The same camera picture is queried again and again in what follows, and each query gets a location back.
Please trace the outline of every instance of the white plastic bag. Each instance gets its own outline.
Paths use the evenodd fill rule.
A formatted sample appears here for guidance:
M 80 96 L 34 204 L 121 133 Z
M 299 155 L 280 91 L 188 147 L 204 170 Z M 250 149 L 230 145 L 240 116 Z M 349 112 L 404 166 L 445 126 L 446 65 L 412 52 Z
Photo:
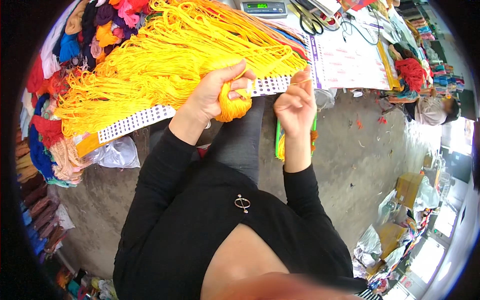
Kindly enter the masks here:
M 107 168 L 139 168 L 137 146 L 129 136 L 121 137 L 88 154 L 93 163 Z
M 421 212 L 426 208 L 436 208 L 439 203 L 440 195 L 437 190 L 430 185 L 426 176 L 423 177 L 417 193 L 417 199 L 413 204 L 413 212 Z
M 335 105 L 336 88 L 330 88 L 328 90 L 315 89 L 315 102 L 317 108 L 332 108 Z
M 380 237 L 372 225 L 370 225 L 357 243 L 353 254 L 366 267 L 374 266 L 376 260 L 372 257 L 375 253 L 378 257 L 382 253 Z
M 405 252 L 405 247 L 406 245 L 396 248 L 385 258 L 385 264 L 388 266 L 388 268 L 393 267 L 400 261 L 403 253 Z
M 382 254 L 380 237 L 372 225 L 370 225 L 362 235 L 357 243 L 357 247 L 360 247 L 360 249 L 362 249 L 362 251 L 365 253 L 375 253 L 378 255 Z

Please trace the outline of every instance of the paper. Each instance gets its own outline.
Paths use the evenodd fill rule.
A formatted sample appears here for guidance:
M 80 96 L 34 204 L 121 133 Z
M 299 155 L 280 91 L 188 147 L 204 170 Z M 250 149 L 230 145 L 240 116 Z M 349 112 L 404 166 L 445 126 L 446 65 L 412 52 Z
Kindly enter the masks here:
M 358 32 L 341 31 L 308 36 L 307 44 L 317 88 L 372 88 L 389 90 L 387 74 L 377 46 Z
M 310 0 L 310 3 L 318 7 L 327 17 L 333 15 L 342 7 L 336 0 Z

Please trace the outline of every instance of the black cable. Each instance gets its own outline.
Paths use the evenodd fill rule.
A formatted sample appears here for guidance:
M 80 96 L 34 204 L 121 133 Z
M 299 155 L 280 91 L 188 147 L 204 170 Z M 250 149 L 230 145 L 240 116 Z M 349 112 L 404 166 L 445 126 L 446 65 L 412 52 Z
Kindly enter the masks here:
M 347 35 L 351 36 L 353 34 L 353 28 L 355 28 L 359 34 L 363 37 L 364 40 L 367 41 L 367 43 L 369 43 L 370 45 L 372 46 L 376 46 L 378 44 L 378 42 L 380 41 L 380 23 L 378 21 L 378 17 L 377 17 L 377 14 L 372 11 L 373 14 L 375 15 L 375 19 L 377 20 L 377 29 L 378 29 L 378 33 L 377 33 L 377 42 L 376 43 L 372 43 L 371 41 L 367 40 L 367 38 L 362 34 L 362 32 L 354 25 L 352 24 L 350 21 L 345 21 L 345 19 L 342 17 L 342 21 L 340 22 L 340 26 L 342 27 L 343 29 L 343 32 L 342 32 L 342 36 L 343 36 L 343 33 L 346 33 Z M 350 24 L 350 33 L 347 32 L 347 29 L 343 26 L 343 24 Z

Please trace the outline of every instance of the digital display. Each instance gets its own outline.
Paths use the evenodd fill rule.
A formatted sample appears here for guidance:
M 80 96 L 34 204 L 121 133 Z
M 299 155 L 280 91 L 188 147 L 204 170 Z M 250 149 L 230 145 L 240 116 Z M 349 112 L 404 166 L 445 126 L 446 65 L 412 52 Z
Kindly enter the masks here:
M 247 3 L 247 8 L 268 8 L 266 3 Z

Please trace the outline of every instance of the cardboard box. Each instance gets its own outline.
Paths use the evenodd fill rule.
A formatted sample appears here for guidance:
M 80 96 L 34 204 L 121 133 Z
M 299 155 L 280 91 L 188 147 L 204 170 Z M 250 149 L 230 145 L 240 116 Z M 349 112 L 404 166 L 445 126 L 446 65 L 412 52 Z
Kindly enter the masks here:
M 396 182 L 396 198 L 398 203 L 413 208 L 420 183 L 425 175 L 408 172 L 398 177 Z
M 398 248 L 398 241 L 408 228 L 401 227 L 394 223 L 385 223 L 376 229 L 382 245 L 381 259 L 387 258 L 393 250 Z
M 432 163 L 433 163 L 433 157 L 430 156 L 430 155 L 425 155 L 425 157 L 423 158 L 423 166 L 425 168 L 431 168 L 432 167 Z

